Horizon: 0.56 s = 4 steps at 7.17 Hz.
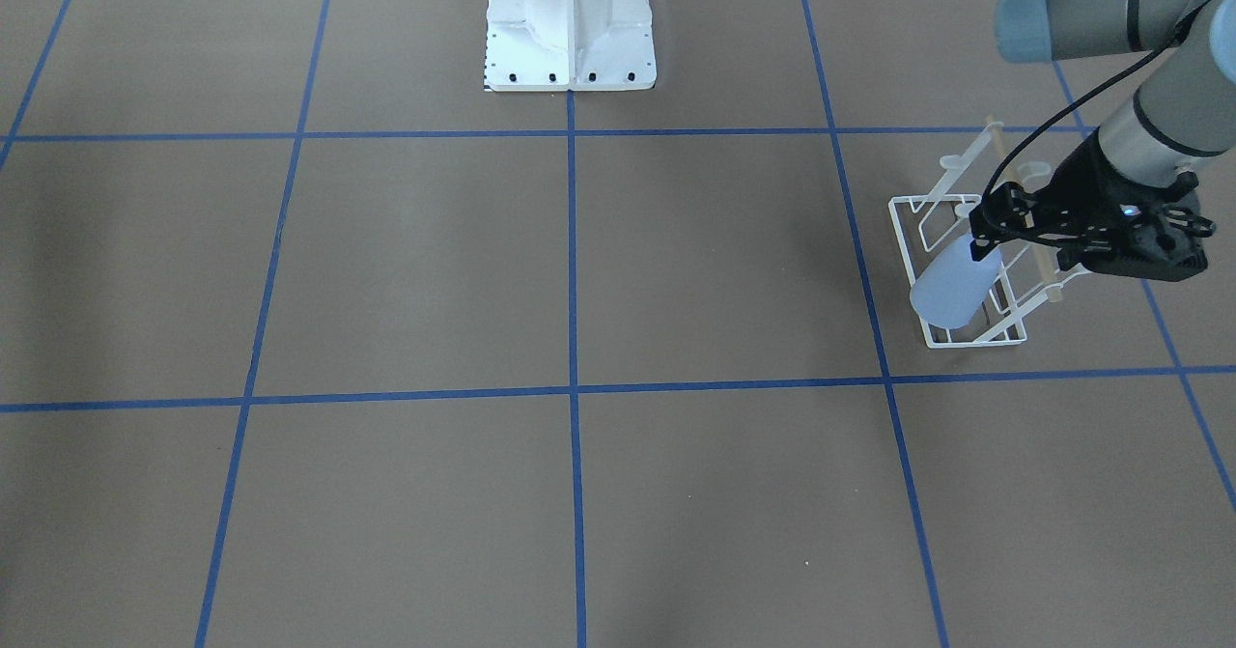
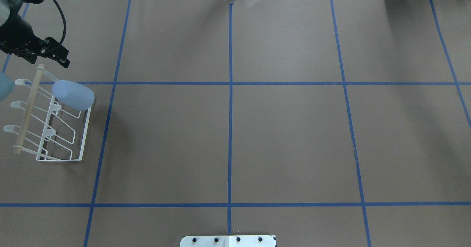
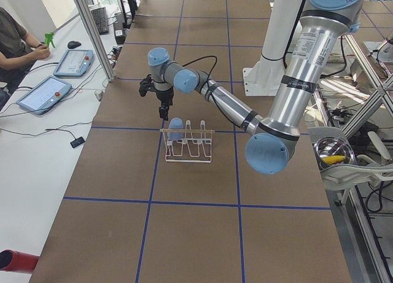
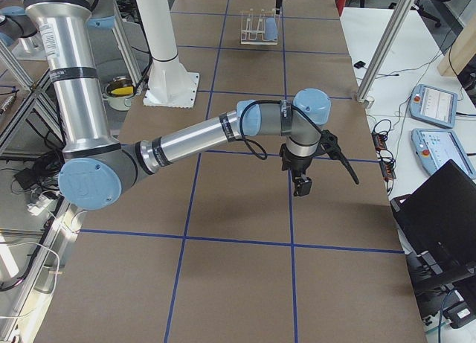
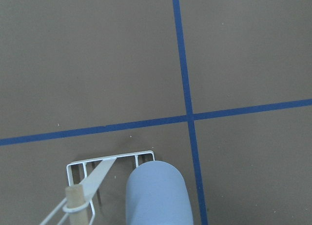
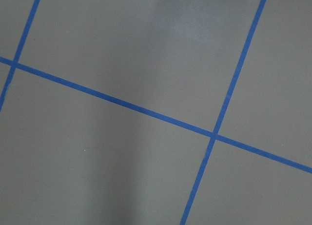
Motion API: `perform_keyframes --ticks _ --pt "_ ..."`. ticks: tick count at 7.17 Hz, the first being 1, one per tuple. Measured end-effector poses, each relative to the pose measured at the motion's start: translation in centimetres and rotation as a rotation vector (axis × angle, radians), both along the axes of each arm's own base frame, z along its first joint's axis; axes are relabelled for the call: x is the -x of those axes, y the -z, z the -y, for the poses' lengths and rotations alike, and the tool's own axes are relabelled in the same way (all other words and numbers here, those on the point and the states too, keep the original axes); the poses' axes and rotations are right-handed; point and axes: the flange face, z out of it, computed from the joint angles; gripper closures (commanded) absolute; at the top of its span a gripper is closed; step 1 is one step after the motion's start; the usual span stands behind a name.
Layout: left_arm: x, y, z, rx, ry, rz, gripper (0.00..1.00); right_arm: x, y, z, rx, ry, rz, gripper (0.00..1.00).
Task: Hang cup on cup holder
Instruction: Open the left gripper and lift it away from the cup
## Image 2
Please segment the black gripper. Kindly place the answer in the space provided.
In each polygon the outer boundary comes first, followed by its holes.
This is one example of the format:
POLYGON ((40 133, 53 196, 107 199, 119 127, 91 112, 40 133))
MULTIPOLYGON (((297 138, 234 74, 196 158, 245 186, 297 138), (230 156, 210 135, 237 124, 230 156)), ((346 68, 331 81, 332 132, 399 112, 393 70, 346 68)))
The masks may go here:
POLYGON ((18 14, 1 13, 0 41, 1 51, 21 57, 31 64, 41 56, 56 61, 64 68, 70 65, 67 58, 69 50, 52 37, 45 40, 37 37, 31 25, 18 14))

